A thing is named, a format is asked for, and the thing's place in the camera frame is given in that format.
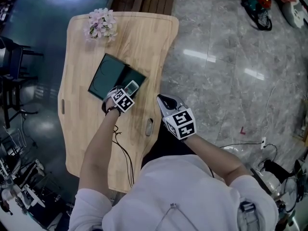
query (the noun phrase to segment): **white cable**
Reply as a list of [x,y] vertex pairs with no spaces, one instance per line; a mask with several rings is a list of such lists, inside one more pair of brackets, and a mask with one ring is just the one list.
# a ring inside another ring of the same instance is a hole
[[[279,79],[279,80],[285,81],[285,82],[287,82],[289,85],[295,85],[295,87],[296,87],[297,89],[299,89],[300,91],[302,91],[302,92],[304,93],[304,91],[301,90],[295,83],[290,83],[290,82],[288,82],[288,81],[285,80],[285,79]],[[266,126],[263,128],[263,130],[266,129],[266,132],[264,133],[263,137],[265,137],[265,135],[267,134],[267,132],[268,132],[268,130],[269,130],[269,127],[268,127],[268,125],[269,125],[269,120],[268,120],[268,105],[269,105],[269,102],[270,102],[270,97],[272,96],[274,90],[276,89],[276,86],[278,85],[279,80],[276,82],[276,85],[275,85],[274,88],[271,90],[270,96],[269,96],[268,101],[267,101],[266,106],[265,106],[266,122],[267,122],[267,124],[266,124]]]
[[19,129],[17,130],[18,131],[18,142],[19,142],[19,144],[21,146],[21,143],[19,141],[19,135],[20,135],[20,138],[21,138],[21,141],[22,141],[24,147],[27,147],[27,142],[26,142],[25,135],[24,135],[24,130],[23,130],[23,116],[21,114],[20,114],[20,125],[21,125],[21,132],[20,132]]
[[13,143],[16,145],[17,149],[20,150],[20,147],[15,143],[15,141],[13,140],[12,136],[10,135],[10,133],[6,130],[5,126],[3,126],[3,127],[4,127],[4,129],[6,131],[6,133],[11,137],[11,139],[12,139]]
[[16,148],[18,149],[18,152],[21,150],[21,147],[22,147],[22,145],[21,145],[21,143],[20,143],[20,140],[19,140],[19,137],[21,138],[21,141],[22,141],[24,147],[27,147],[27,142],[26,142],[26,140],[25,140],[25,135],[24,135],[24,132],[23,132],[23,120],[22,120],[22,115],[21,115],[21,114],[20,114],[20,121],[21,121],[21,127],[22,127],[21,130],[22,130],[22,132],[20,132],[20,129],[19,129],[19,128],[17,129],[17,132],[18,132],[18,142],[19,142],[19,144],[20,144],[20,147],[15,143],[13,137],[12,137],[12,136],[10,135],[10,133],[6,130],[5,126],[3,126],[4,129],[5,129],[5,131],[6,131],[6,133],[11,137],[13,143],[15,144]]

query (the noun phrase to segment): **dark green folder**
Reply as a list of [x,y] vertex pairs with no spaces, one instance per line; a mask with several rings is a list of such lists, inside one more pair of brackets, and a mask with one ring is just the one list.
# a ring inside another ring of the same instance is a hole
[[128,64],[114,56],[105,54],[96,70],[88,92],[97,98],[104,100],[107,93],[113,87],[122,86],[124,88],[132,80],[134,80],[140,87],[145,80],[145,76],[130,68]]

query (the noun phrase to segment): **table handle hole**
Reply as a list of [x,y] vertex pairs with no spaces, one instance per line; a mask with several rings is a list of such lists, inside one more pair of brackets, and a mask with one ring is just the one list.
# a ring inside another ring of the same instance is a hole
[[62,113],[63,115],[64,115],[64,113],[65,113],[64,107],[65,107],[64,99],[61,99],[61,113]]
[[153,132],[153,119],[149,118],[147,123],[146,123],[145,135],[146,136],[151,136],[152,132]]

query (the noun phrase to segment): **black bracelet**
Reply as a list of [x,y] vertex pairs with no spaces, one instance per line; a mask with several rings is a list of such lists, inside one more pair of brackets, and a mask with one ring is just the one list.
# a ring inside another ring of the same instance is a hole
[[106,110],[106,115],[108,114],[109,111],[116,109],[119,112],[119,116],[121,116],[121,110],[117,106],[111,106]]

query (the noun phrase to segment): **power outlet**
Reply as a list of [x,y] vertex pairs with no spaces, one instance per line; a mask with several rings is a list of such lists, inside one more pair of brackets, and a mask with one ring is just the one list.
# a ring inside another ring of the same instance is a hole
[[261,144],[261,150],[263,150],[263,147],[265,146],[266,137],[262,137],[262,144]]

